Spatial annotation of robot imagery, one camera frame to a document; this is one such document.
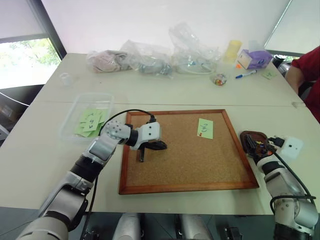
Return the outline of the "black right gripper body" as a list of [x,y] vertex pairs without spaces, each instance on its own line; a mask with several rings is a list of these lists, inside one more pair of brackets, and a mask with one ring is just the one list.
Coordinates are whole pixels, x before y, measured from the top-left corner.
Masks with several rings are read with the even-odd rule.
[[264,158],[272,154],[273,153],[266,147],[256,147],[255,149],[252,148],[249,150],[249,156],[251,158]]

